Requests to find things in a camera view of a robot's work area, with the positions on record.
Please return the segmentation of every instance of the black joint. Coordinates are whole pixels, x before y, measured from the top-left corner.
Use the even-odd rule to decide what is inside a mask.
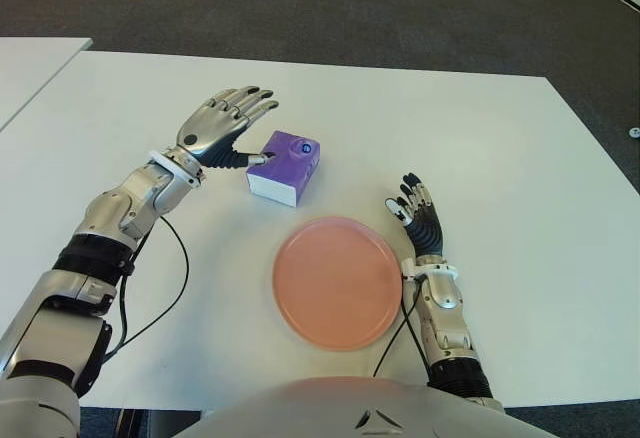
[[[46,376],[53,378],[71,387],[73,381],[73,371],[59,363],[50,363],[41,360],[24,360],[16,363],[13,367],[9,379],[19,376]]]
[[[74,235],[60,252],[53,269],[92,276],[115,286],[129,271],[132,254],[128,246],[111,238]]]
[[[441,360],[429,368],[429,386],[462,398],[493,398],[489,381],[474,358]]]
[[[64,309],[80,315],[104,315],[113,303],[114,296],[105,294],[100,303],[89,303],[75,297],[54,295],[48,297],[42,304],[45,308]]]

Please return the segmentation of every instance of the orange plate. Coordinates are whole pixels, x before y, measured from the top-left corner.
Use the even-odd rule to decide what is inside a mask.
[[[310,221],[282,245],[273,266],[280,312],[303,338],[330,350],[355,350],[391,325],[402,295],[389,245],[348,218]]]

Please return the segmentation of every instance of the white desk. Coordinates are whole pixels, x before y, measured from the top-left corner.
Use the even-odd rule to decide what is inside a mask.
[[[88,406],[211,409],[319,375],[367,375],[390,333],[327,352],[278,313],[271,265],[287,235],[345,215],[411,248],[383,200],[411,170],[427,183],[460,270],[465,316],[506,406],[640,396],[640,199],[543,78],[83,52],[0,134],[5,192],[0,327],[50,268],[99,192],[174,143],[212,93],[257,84],[281,107],[238,148],[274,129],[320,141],[319,168],[291,209],[211,171],[169,216],[192,278],[177,308],[124,349]],[[173,300],[183,276],[158,224],[128,286],[132,332]],[[117,337],[118,312],[109,319]],[[408,333],[382,376],[424,381]]]
[[[89,38],[0,38],[0,131]]]

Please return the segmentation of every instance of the purple box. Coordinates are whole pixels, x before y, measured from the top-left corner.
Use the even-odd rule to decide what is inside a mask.
[[[274,131],[262,149],[275,153],[264,165],[247,169],[252,193],[289,206],[298,206],[300,197],[320,159],[320,143],[302,136]]]

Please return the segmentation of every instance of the robotic arm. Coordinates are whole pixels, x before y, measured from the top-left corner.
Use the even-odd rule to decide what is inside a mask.
[[[140,240],[205,176],[202,167],[239,168],[269,156],[239,153],[236,139],[278,106],[273,92],[248,86],[205,102],[178,132],[176,146],[117,188],[95,198],[53,269],[36,283],[0,339],[0,427],[6,436],[75,437],[78,397],[97,378],[111,337],[101,318]]]
[[[429,364],[429,386],[480,405],[504,411],[493,398],[471,334],[462,316],[462,294],[455,284],[457,270],[442,256],[443,236],[431,195],[413,173],[400,189],[407,199],[387,199],[413,244],[416,259],[401,263],[402,275],[421,283],[416,293],[422,342]]]

